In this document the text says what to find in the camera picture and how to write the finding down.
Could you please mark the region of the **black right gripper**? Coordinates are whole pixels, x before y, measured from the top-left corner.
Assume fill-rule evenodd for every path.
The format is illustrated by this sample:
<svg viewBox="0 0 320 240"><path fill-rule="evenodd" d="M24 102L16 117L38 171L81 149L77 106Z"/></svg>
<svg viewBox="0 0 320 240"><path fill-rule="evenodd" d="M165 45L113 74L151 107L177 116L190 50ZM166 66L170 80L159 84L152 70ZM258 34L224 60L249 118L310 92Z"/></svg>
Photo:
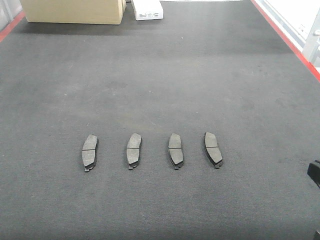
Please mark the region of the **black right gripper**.
<svg viewBox="0 0 320 240"><path fill-rule="evenodd" d="M320 161L312 161L307 169L308 176L315 182L315 184L320 187Z"/></svg>

